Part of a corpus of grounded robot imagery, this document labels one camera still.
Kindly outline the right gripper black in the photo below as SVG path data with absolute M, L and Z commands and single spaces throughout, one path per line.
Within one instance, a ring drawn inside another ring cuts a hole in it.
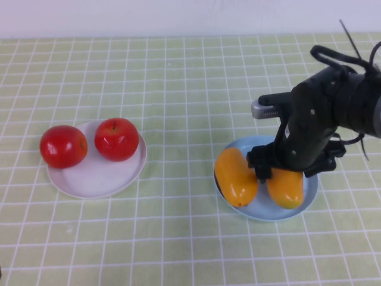
M 280 125 L 273 142 L 247 153 L 248 166 L 254 168 L 261 184 L 272 178 L 271 168 L 303 172 L 306 178 L 333 171 L 336 159 L 345 155 L 344 143 L 331 140 L 338 137 L 336 129 L 315 123 L 303 126 L 299 120 L 290 118 Z

